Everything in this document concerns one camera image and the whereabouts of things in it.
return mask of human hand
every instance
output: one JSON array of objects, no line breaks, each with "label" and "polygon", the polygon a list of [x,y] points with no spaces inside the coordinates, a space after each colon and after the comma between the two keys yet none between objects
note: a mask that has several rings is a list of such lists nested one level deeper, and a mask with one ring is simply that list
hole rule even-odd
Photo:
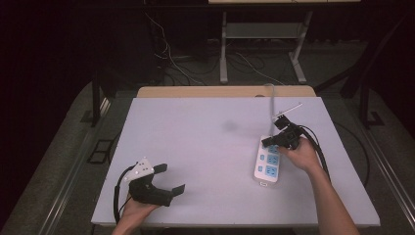
[{"label": "human hand", "polygon": [[124,212],[113,231],[113,235],[131,234],[158,207],[157,205],[142,204],[133,199],[128,200],[125,204]]},{"label": "human hand", "polygon": [[321,168],[317,154],[311,142],[306,138],[300,138],[300,144],[295,150],[289,150],[280,146],[278,151],[287,156],[296,167],[303,169],[307,173],[316,167]]}]

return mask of person's left hand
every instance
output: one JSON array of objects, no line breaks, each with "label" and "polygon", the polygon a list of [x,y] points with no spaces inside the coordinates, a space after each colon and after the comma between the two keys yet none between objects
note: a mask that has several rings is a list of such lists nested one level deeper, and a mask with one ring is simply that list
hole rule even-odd
[{"label": "person's left hand", "polygon": [[158,207],[157,205],[142,204],[133,199],[128,200],[125,204],[124,212],[113,231],[113,235],[131,234]]}]

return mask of human arm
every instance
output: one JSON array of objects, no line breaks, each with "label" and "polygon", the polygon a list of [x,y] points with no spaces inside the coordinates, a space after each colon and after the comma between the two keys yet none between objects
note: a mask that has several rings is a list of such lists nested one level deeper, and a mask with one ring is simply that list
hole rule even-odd
[{"label": "human arm", "polygon": [[113,235],[129,235],[137,229],[144,219],[156,208],[157,205],[142,204],[132,199],[125,204],[124,212],[113,230]]},{"label": "human arm", "polygon": [[307,173],[314,193],[320,233],[322,235],[359,234],[327,173],[321,167],[309,140],[301,138],[300,145],[295,150],[284,147],[279,147],[278,150],[295,166]]}]

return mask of dark background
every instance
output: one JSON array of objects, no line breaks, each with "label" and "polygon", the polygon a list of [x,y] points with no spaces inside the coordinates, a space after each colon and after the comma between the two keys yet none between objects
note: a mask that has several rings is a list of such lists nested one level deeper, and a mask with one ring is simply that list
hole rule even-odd
[{"label": "dark background", "polygon": [[[314,9],[307,41],[370,41],[382,36],[387,29],[385,25],[395,21],[396,14],[392,16],[392,12],[403,13],[407,8],[401,6],[409,6],[405,1],[388,1],[380,6],[378,3],[362,1],[357,8]],[[152,41],[157,39],[149,33],[151,25],[143,13],[78,7],[78,2],[70,1],[0,1],[3,110],[0,227],[36,170],[73,99],[92,80],[93,74],[100,77],[106,96],[114,96],[118,89],[136,89],[160,75],[153,56],[158,45]],[[284,19],[292,15],[292,10],[278,14]],[[241,12],[230,16],[246,20]],[[254,16],[258,21],[276,18],[276,14]],[[192,45],[220,36],[218,12],[162,12],[157,17],[164,24],[170,43],[189,53],[194,53]],[[409,101],[415,88],[414,22],[412,12],[368,75],[374,89],[411,133],[414,133],[413,115],[409,115],[413,109]]]}]

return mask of floor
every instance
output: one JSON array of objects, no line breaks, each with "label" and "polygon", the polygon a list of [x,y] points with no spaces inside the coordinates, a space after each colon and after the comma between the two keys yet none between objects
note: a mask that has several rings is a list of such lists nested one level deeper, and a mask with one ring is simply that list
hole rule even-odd
[{"label": "floor", "polygon": [[[195,61],[185,52],[172,51],[173,60],[191,77],[192,85],[200,85],[200,82],[220,85],[217,43],[209,42],[216,50],[211,50],[211,56],[203,61]],[[279,40],[231,41],[227,47],[228,85],[277,84],[276,80],[287,85],[298,84],[287,56],[294,45],[293,42]],[[306,43],[300,54],[300,64],[307,85],[318,85],[353,65],[365,46],[364,42],[358,41]],[[252,67],[268,77],[255,72]],[[189,82],[189,77],[175,66],[167,68],[166,73],[165,81],[159,85],[186,85]],[[367,181],[366,191],[381,219],[380,227],[361,228],[360,232],[366,235],[415,234],[413,225],[402,209],[404,206],[399,195],[393,190],[396,185],[401,185],[409,199],[415,195],[414,140],[382,98],[373,91],[369,109],[377,112],[385,125],[373,126],[370,130],[362,128],[356,118],[359,97],[356,95],[353,99],[343,99],[339,94],[342,84],[336,83],[319,96],[323,98],[362,183]],[[91,86],[86,86],[79,93],[1,234],[111,234],[111,227],[90,223],[109,163],[89,164],[87,160],[97,143],[100,143],[100,149],[108,149],[110,156],[114,153],[117,135],[122,130],[135,94],[134,90],[119,90],[114,98],[105,100],[101,120],[96,127],[91,127],[89,122],[82,121],[91,111]],[[108,142],[102,140],[113,140],[115,143],[110,148]],[[93,157],[99,160],[105,155]],[[391,183],[388,180],[382,167],[384,163],[391,165],[398,182]],[[159,231],[145,232],[152,234]],[[318,234],[316,228],[168,232],[164,231],[164,234]]]}]

